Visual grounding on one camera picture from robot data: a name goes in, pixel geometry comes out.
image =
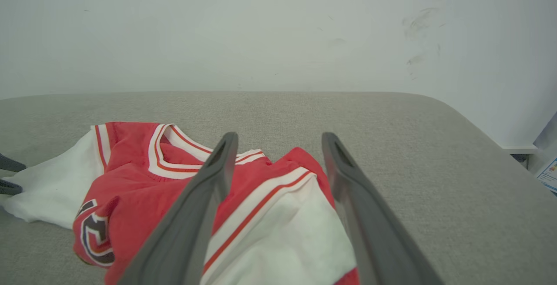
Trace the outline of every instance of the red fabric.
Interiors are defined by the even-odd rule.
[[[117,283],[191,179],[175,180],[149,172],[148,150],[157,127],[156,123],[106,124],[110,160],[106,162],[105,174],[92,183],[74,222],[74,251],[92,265],[108,267],[105,277],[108,285]],[[203,164],[188,152],[169,144],[165,137],[161,139],[161,150],[166,162]],[[334,208],[334,199],[321,166],[307,152],[295,148],[275,164],[264,157],[235,166],[230,193],[217,209],[213,234],[260,184],[300,166],[317,174],[318,184]],[[354,273],[347,273],[337,284],[354,284],[354,279],[357,283],[358,277],[355,274],[354,278]]]

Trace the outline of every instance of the red and white shirt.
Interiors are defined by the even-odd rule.
[[[86,156],[77,155],[80,144]],[[73,222],[74,251],[108,268],[106,284],[114,285],[212,149],[173,124],[115,122],[93,126],[71,151],[94,175],[83,181],[90,188]],[[272,163],[251,150],[235,164],[215,215],[202,285],[358,283],[352,246],[312,156],[295,148]]]

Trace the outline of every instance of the red stripe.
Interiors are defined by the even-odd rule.
[[[179,136],[179,138],[181,138],[181,140],[185,141],[187,144],[201,150],[202,152],[207,152],[207,154],[210,154],[211,152],[207,149],[203,149],[199,146],[197,146],[196,144],[192,143],[191,141],[187,140],[186,138],[184,138],[184,136],[182,136],[180,133],[178,133],[178,131],[174,128],[174,126],[171,125],[172,130],[176,133],[176,135]]]
[[[99,145],[99,156],[101,157],[101,162],[103,163],[103,167],[106,170],[106,161],[104,160],[104,154],[103,154],[103,143],[101,142],[101,132],[99,131],[98,125],[95,125],[95,132],[97,133],[97,144]]]
[[[244,158],[241,158],[240,160],[236,160],[236,163],[242,162],[249,157],[257,156],[258,154],[263,154],[263,152],[260,151],[260,152],[257,152],[256,154],[250,154],[249,156],[245,156]]]
[[[279,186],[276,186],[271,192],[269,192],[267,196],[265,196],[265,198],[263,198],[263,200],[261,200],[261,202],[259,202],[259,204],[257,204],[257,206],[253,210],[251,210],[248,216],[245,217],[242,223],[238,226],[238,228],[236,228],[234,233],[230,235],[230,237],[225,241],[225,243],[222,244],[220,248],[218,248],[217,252],[215,252],[215,254],[211,257],[211,259],[209,259],[209,261],[205,263],[205,266],[203,267],[203,274],[205,274],[205,272],[211,267],[211,265],[215,262],[215,260],[217,260],[218,256],[221,255],[223,251],[225,251],[225,249],[230,245],[230,243],[234,241],[234,238],[238,236],[238,234],[242,231],[242,229],[245,228],[245,226],[249,223],[249,221],[253,219],[253,217],[257,214],[257,212],[261,210],[261,208],[273,197],[274,194],[276,194],[282,188],[292,187],[295,184],[298,184],[308,174],[310,174],[309,171],[302,174],[302,176],[300,176],[297,180],[291,182],[290,184],[281,184]]]
[[[163,166],[161,164],[161,158],[159,157],[159,152],[157,151],[157,144],[159,143],[159,138],[161,137],[161,133],[163,132],[163,128],[161,129],[161,131],[159,132],[159,135],[157,135],[157,139],[155,140],[155,156],[157,157],[157,166],[159,166],[159,168],[162,168],[163,170],[166,171],[172,171],[172,172],[199,172],[199,168],[169,168],[167,166]]]

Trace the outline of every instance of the shirt sleeve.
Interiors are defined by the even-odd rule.
[[[26,168],[9,182],[23,188],[21,194],[4,197],[4,209],[27,222],[45,221],[71,229],[91,183],[104,173],[103,139],[93,126],[75,146],[36,166]]]

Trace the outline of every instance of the gray table surface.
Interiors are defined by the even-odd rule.
[[[0,152],[29,166],[61,154],[93,124],[176,123],[214,146],[275,161],[299,146],[320,163],[335,132],[447,284],[557,284],[557,198],[454,109],[400,93],[158,92],[0,101]],[[0,211],[5,284],[97,284],[72,233]]]

